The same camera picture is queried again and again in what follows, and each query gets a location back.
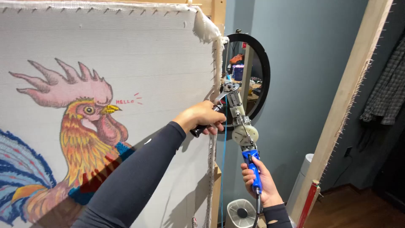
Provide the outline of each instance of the round mirror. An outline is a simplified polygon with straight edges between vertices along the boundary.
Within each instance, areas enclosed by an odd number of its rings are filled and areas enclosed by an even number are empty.
[[[243,108],[250,120],[253,120],[263,107],[269,90],[269,59],[255,38],[243,33],[230,34],[228,38],[229,42],[225,44],[223,52],[221,84],[226,78],[239,83]],[[231,131],[233,118],[229,106],[225,98],[221,102],[228,118],[228,124],[224,123],[224,126]]]

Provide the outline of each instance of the rooster eye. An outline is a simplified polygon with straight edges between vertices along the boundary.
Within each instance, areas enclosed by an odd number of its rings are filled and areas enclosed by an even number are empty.
[[[84,108],[84,112],[88,115],[94,114],[94,108],[92,106],[87,106]]]

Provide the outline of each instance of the plaid shirt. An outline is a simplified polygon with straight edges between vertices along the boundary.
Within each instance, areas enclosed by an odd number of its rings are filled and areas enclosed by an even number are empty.
[[[405,100],[405,36],[402,37],[375,85],[363,114],[365,122],[382,116],[381,124],[392,125]]]

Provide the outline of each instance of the black arm sleeve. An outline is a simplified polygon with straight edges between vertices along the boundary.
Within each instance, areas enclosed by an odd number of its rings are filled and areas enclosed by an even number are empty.
[[[128,228],[162,179],[185,132],[170,122],[100,186],[73,228]]]
[[[266,218],[267,228],[292,228],[284,204],[263,208],[263,214]],[[277,222],[269,224],[269,222],[273,220],[277,220]]]

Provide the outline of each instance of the rooster beak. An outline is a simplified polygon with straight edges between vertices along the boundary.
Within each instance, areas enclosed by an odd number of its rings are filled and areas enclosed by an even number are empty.
[[[101,110],[101,114],[102,115],[111,114],[115,111],[122,111],[122,110],[115,105],[107,105]]]

